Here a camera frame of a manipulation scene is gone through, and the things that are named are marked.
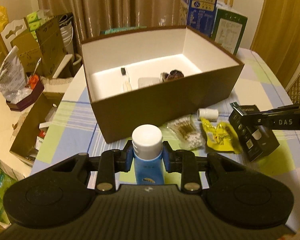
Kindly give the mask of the yellow snack packet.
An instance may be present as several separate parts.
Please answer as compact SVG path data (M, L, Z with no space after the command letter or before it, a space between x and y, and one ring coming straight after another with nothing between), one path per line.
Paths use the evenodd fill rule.
M209 149L215 152L243 153L238 135L228 122L221 121L214 126L206 118L201 118L200 121L206 135L206 146Z

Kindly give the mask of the blue milk carton box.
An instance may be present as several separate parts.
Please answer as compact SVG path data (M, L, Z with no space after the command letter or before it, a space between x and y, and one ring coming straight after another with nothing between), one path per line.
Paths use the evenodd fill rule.
M180 0L179 24L188 25L211 36L217 0Z

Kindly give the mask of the white printed plastic bag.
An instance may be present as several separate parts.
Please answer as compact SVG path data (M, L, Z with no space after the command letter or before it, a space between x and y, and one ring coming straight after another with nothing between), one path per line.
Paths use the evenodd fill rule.
M18 103L31 93L27 87L27 76L17 55L18 47L14 46L5 57L0 67L0 93L12 103Z

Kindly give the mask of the blue bottle white cap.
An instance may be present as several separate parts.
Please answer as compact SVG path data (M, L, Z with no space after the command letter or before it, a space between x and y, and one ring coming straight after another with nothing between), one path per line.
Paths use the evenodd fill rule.
M154 125L141 125L134 129L132 143L136 182L139 185L164 184L161 130Z

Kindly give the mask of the dark brown hair scrunchie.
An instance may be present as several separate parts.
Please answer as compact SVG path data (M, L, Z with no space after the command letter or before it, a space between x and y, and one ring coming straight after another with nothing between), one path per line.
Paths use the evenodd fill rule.
M163 72L160 74L160 81L161 82L168 82L172 80L181 79L184 77L184 74L179 70L172 70L169 73Z

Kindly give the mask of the brown cardboard storage box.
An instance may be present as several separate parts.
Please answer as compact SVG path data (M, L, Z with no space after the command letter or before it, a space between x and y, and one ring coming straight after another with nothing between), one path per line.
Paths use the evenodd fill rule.
M82 42L91 107L107 143L227 99L244 64L189 26L151 27Z

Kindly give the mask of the small white pill bottle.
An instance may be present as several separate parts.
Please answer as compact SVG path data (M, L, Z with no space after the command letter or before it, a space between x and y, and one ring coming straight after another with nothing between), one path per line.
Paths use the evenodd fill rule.
M210 121L215 121L218 119L219 111L217 109L200 108L197 110L196 116L198 120L204 118Z

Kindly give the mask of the black product box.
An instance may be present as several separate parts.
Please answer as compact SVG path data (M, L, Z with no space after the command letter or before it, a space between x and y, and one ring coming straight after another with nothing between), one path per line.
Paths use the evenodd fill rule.
M254 114L260 112L256 105L230 103L233 108L229 122L237 133L240 145L247 159L252 162L273 153L280 145L272 130L264 126L246 126L242 122L242 112Z

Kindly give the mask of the white paper bag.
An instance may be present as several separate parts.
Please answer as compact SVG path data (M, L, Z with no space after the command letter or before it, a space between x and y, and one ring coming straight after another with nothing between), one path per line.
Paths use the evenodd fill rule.
M67 13L59 16L59 28L61 31L61 36L63 40L63 44L65 46L66 52L72 55L72 61L74 61L74 45L73 45L73 38L74 38L74 28L72 26L73 14Z

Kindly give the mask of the brown cardboard boxes stack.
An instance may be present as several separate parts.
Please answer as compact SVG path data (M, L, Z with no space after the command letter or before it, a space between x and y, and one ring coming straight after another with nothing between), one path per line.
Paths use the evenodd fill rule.
M54 16L30 31L30 24L15 20L0 33L0 45L7 54L17 46L17 55L26 73L36 72L44 77L59 75L59 65L67 52L63 43L59 20Z

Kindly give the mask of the beige curtain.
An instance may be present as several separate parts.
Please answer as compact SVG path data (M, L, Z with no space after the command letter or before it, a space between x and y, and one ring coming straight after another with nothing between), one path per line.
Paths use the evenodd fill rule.
M101 31L122 27L162 27L179 24L181 0L38 0L53 16L73 14L76 51L82 41Z

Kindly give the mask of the white toothbrush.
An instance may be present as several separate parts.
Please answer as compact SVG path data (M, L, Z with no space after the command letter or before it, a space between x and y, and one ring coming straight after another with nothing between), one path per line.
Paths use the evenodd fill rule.
M123 90L125 92L129 92L132 90L132 86L130 84L129 75L125 68L121 68L121 75L123 78Z

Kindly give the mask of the dark red tray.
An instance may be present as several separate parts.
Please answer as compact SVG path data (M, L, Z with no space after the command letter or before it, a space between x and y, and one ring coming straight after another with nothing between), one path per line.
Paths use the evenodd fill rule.
M6 101L6 104L11 111L21 112L27 107L29 107L31 104L35 103L41 95L41 93L43 92L43 90L44 85L41 79L39 79L34 89L32 89L31 93L28 94L25 98L20 100L18 103Z

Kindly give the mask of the green tissue packs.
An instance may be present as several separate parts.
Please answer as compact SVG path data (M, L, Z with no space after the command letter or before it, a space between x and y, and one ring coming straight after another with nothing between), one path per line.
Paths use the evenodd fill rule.
M26 16L29 31L36 41L38 40L36 30L49 20L48 13L49 10L40 9Z

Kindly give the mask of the cotton swab bag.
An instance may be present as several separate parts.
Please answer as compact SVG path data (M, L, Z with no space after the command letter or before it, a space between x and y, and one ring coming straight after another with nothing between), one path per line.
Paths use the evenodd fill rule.
M169 121L166 126L177 137L182 149L191 151L203 146L203 137L195 127L191 115Z

